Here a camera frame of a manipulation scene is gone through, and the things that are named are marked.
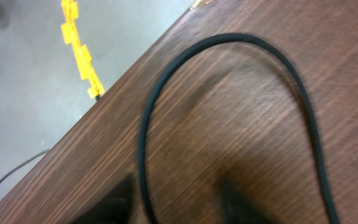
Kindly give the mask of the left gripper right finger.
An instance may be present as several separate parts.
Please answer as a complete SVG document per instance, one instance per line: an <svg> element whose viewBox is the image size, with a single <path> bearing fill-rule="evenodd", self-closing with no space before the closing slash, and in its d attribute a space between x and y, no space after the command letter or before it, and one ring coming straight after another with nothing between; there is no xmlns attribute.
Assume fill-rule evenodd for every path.
<svg viewBox="0 0 358 224"><path fill-rule="evenodd" d="M223 224L275 224L229 180L217 183L216 195Z"/></svg>

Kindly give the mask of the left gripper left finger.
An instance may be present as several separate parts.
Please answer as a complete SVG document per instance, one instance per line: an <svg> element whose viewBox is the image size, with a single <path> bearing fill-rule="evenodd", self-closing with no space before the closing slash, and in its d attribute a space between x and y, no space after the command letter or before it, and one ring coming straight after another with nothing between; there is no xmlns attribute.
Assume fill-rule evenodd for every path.
<svg viewBox="0 0 358 224"><path fill-rule="evenodd" d="M129 174L71 224L128 224L132 215L134 192L134 178Z"/></svg>

